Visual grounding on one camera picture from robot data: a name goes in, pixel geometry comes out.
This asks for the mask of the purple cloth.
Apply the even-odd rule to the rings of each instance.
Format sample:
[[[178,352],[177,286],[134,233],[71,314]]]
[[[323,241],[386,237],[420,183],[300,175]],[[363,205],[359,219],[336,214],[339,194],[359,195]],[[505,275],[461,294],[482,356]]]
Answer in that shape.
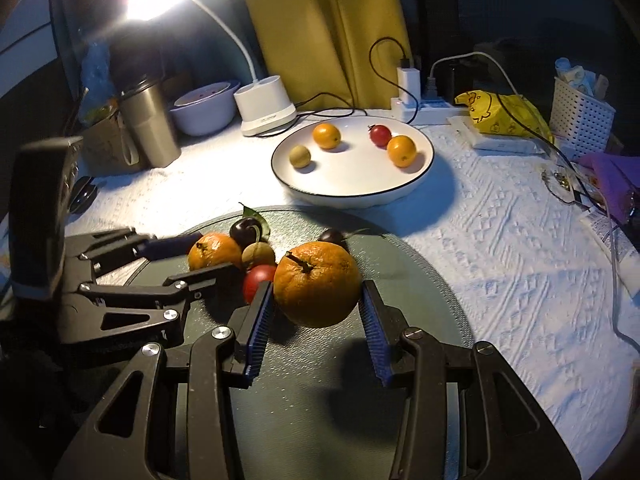
[[[582,155],[578,162],[594,172],[612,216],[621,224],[626,224],[631,187],[638,188],[640,184],[639,157],[589,153]]]

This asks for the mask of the green leaf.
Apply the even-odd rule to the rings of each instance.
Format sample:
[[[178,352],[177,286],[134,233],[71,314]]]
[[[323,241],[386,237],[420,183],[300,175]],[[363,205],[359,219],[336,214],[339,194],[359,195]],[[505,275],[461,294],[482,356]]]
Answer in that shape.
[[[260,225],[260,229],[262,230],[262,235],[260,237],[263,240],[269,240],[271,229],[267,220],[262,216],[262,214],[258,210],[252,207],[246,206],[243,203],[241,203],[241,206],[242,206],[242,216],[244,218],[249,218],[257,221],[258,224]]]

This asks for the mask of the brown longan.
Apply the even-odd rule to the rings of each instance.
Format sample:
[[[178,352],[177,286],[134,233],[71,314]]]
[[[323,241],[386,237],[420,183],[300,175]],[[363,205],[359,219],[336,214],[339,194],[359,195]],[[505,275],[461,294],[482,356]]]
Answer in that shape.
[[[255,266],[273,266],[276,263],[276,254],[267,242],[255,242],[249,244],[242,251],[242,265],[249,271]]]

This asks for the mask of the dark purple cherry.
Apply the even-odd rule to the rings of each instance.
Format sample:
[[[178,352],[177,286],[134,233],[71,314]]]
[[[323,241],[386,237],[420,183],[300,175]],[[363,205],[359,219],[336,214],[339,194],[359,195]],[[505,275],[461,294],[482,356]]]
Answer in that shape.
[[[229,236],[244,250],[262,240],[262,224],[253,217],[242,217],[230,226]]]

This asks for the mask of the oval orange kumquat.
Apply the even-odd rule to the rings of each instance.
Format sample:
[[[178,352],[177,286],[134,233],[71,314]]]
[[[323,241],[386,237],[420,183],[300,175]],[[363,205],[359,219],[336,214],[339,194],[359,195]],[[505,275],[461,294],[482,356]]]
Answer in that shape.
[[[393,136],[386,145],[387,156],[398,168],[409,167],[416,159],[416,144],[408,136]]]

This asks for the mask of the plastic bag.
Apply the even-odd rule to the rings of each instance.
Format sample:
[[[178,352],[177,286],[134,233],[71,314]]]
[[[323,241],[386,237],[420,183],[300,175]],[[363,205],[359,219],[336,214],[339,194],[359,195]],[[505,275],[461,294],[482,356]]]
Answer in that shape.
[[[107,118],[116,106],[116,89],[110,74],[110,49],[93,42],[81,63],[81,99],[78,118],[88,128]]]

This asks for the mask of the orange mandarin without stem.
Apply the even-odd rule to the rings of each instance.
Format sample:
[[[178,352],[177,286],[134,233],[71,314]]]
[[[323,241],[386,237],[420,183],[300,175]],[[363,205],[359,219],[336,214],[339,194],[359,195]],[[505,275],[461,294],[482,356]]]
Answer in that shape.
[[[191,247],[188,265],[191,271],[231,263],[242,268],[242,252],[238,243],[229,235],[210,232],[200,237]]]

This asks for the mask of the small red cherry tomato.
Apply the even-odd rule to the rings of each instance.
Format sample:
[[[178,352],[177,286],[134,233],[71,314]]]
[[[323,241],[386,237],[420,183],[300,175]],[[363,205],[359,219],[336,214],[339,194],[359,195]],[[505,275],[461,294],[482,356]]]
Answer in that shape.
[[[386,148],[393,137],[393,133],[386,125],[375,124],[369,127],[369,136],[372,143],[378,148]]]

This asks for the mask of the round grey placemat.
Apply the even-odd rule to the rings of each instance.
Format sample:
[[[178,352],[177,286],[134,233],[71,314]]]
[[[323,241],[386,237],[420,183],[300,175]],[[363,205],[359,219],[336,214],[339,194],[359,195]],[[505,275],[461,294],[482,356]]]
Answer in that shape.
[[[277,255],[326,228],[348,233],[362,276],[374,281],[386,304],[446,344],[472,346],[472,328],[454,293],[398,236],[335,209],[271,206],[260,213]],[[358,312],[327,328],[299,327],[277,313],[259,376],[230,396],[247,479],[390,475],[405,393],[375,376]]]

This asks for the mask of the orange mandarin with stem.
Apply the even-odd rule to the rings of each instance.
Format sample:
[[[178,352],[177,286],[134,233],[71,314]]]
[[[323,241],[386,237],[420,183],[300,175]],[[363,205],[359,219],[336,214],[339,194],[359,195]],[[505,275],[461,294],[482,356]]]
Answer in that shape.
[[[273,295],[294,324],[323,328],[344,321],[356,307],[362,277],[341,246],[308,242],[290,249],[277,265]]]

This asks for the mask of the large red tomato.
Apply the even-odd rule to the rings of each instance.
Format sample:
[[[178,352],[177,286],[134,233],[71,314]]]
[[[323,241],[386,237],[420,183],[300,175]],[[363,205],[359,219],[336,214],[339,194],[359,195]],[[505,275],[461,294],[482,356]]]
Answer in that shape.
[[[262,282],[271,282],[273,280],[276,270],[277,267],[274,264],[260,264],[247,272],[242,289],[243,298],[247,304],[253,301]]]

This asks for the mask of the yellow duck bag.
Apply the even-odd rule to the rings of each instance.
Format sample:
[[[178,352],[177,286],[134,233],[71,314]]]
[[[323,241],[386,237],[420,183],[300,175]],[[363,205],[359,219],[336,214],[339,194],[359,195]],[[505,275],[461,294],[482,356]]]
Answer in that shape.
[[[531,138],[533,131],[547,141],[553,140],[553,134],[537,107],[522,96],[472,90],[456,96],[454,104],[468,109],[472,124],[480,133]]]

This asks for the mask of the lavender bowl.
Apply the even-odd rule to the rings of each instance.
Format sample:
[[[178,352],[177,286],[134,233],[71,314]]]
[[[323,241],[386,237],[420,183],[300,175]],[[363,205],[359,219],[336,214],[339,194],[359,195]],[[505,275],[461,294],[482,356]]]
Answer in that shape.
[[[188,136],[219,132],[238,112],[233,95],[240,85],[237,80],[229,80],[194,89],[175,100],[169,110],[171,119]]]

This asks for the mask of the green-brown longan front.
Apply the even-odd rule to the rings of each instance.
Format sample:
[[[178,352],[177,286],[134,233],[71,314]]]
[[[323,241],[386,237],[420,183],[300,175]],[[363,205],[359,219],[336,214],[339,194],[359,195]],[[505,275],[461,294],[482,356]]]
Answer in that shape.
[[[295,145],[288,152],[288,161],[294,169],[306,168],[311,163],[311,154],[303,145]]]

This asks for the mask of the round orange kumquat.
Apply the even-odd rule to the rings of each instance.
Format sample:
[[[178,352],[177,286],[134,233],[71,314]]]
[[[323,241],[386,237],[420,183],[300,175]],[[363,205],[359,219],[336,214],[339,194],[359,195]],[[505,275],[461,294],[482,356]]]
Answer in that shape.
[[[312,130],[314,143],[322,150],[334,150],[342,142],[340,130],[329,122],[322,122]]]

